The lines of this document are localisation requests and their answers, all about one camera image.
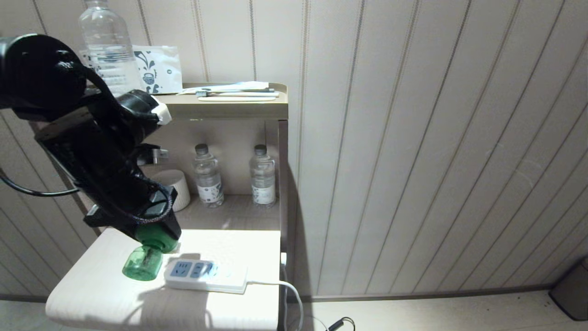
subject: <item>shelf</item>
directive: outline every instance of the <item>shelf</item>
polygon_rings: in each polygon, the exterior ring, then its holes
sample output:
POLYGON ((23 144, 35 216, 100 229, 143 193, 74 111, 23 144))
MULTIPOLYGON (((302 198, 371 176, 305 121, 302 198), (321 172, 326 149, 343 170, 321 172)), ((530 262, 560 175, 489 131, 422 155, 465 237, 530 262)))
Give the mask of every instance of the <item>shelf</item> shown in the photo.
POLYGON ((269 209, 255 206, 251 196, 228 196, 217 208, 207 208, 192 196, 190 204, 176 213, 182 229, 280 230, 279 199, 269 209))
MULTIPOLYGON (((186 83, 184 88, 220 85, 223 83, 186 83)), ((168 105, 172 118, 181 120, 287 120, 288 90, 285 85, 269 83, 280 93, 273 101, 265 102, 210 102, 199 101, 193 94, 156 95, 168 105)))

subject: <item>tile floor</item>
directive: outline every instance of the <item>tile floor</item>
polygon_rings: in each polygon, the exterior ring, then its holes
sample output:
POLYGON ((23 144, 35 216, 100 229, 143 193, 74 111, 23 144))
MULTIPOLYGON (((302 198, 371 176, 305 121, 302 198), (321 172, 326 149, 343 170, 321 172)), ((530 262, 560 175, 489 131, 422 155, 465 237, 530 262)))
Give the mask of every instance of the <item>tile floor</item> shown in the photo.
MULTIPOLYGON (((450 299, 321 302, 305 304, 307 314, 327 326, 343 316, 353 318, 356 330, 410 331, 585 331, 588 322, 573 322, 546 291, 450 299)), ((298 307, 289 306, 290 329, 298 307)), ((324 329, 307 317, 305 330, 324 329)), ((0 331, 82 331, 45 317, 42 303, 0 301, 0 331)), ((351 331, 345 324, 339 331, 351 331)))

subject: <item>plastic water bottle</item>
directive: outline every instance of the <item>plastic water bottle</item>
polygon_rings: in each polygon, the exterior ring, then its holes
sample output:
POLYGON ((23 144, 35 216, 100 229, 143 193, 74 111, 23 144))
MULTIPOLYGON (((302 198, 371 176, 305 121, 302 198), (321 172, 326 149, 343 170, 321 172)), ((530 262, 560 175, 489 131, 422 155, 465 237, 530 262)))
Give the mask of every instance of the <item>plastic water bottle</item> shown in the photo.
POLYGON ((125 20, 108 8, 107 0, 85 0, 88 9, 79 17, 88 61, 117 97, 130 90, 145 90, 125 20))
POLYGON ((265 145, 256 145, 249 161, 253 204, 271 208, 276 202, 276 162, 265 145))
POLYGON ((198 195, 208 208, 217 208, 225 201, 219 161, 208 151, 206 144, 198 144, 194 149, 196 150, 194 173, 198 195))

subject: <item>green bottle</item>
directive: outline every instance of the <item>green bottle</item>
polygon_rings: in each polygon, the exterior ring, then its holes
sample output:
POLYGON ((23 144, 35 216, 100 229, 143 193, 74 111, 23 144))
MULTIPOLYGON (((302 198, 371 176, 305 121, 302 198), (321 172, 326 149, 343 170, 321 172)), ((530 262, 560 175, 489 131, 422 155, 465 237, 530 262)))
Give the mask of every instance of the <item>green bottle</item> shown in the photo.
POLYGON ((135 238, 143 246, 131 253, 122 273, 135 280, 153 280, 161 268, 163 254, 174 250, 178 241, 170 237, 158 223, 138 226, 135 238))

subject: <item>black cable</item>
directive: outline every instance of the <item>black cable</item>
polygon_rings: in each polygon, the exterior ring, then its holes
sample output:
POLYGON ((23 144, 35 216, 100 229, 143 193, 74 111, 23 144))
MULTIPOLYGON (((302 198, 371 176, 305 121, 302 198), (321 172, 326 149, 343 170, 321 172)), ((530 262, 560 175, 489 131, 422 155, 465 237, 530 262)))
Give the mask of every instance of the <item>black cable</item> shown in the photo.
POLYGON ((39 191, 29 190, 28 188, 19 186, 19 185, 15 184, 12 180, 10 180, 10 178, 8 178, 6 176, 6 173, 4 173, 4 170, 2 168, 0 168, 0 178, 2 179, 2 181, 4 183, 6 183, 6 185, 12 187, 16 191, 19 191, 24 194, 28 194, 30 196, 35 196, 35 197, 62 197, 62 196, 70 195, 72 193, 79 192, 79 188, 72 188, 71 190, 59 191, 59 192, 39 192, 39 191))
POLYGON ((150 218, 150 219, 146 219, 143 217, 139 217, 137 215, 133 215, 131 213, 128 213, 125 210, 122 210, 119 206, 117 206, 113 201, 104 201, 105 204, 109 205, 109 207, 111 208, 111 210, 113 210, 114 212, 118 213, 120 216, 122 217, 126 217, 129 218, 131 220, 134 220, 137 224, 148 224, 148 223, 155 223, 157 221, 161 221, 164 217, 166 217, 171 211, 172 211, 172 207, 173 207, 173 199, 172 199, 172 195, 170 194, 170 192, 167 190, 167 188, 165 188, 163 185, 159 184, 156 181, 153 181, 147 177, 143 177, 143 176, 137 176, 137 178, 147 182, 148 184, 150 184, 152 187, 155 186, 157 188, 157 191, 161 191, 161 193, 163 194, 163 197, 165 198, 165 201, 167 202, 165 210, 163 211, 163 213, 161 213, 160 215, 150 218))
POLYGON ((351 317, 343 317, 341 320, 346 320, 347 322, 351 323, 353 325, 353 331, 355 331, 355 322, 353 321, 353 319, 351 319, 351 317))
POLYGON ((329 326, 329 331, 335 331, 338 328, 342 327, 343 321, 347 321, 347 322, 351 323, 353 325, 353 331, 355 331, 355 322, 351 319, 351 317, 347 317, 347 316, 341 318, 337 322, 333 323, 333 325, 329 326))
POLYGON ((159 121, 159 117, 157 114, 153 113, 144 113, 144 112, 135 112, 130 109, 127 109, 118 102, 118 100, 112 95, 108 85, 102 80, 102 78, 91 68, 88 68, 79 63, 67 63, 67 62, 60 62, 58 64, 58 68, 65 71, 75 70, 78 73, 84 75, 86 79, 96 85, 96 88, 102 92, 102 94, 108 99, 108 101, 115 107, 118 108, 119 111, 128 112, 132 116, 142 119, 142 120, 152 120, 152 121, 159 121))

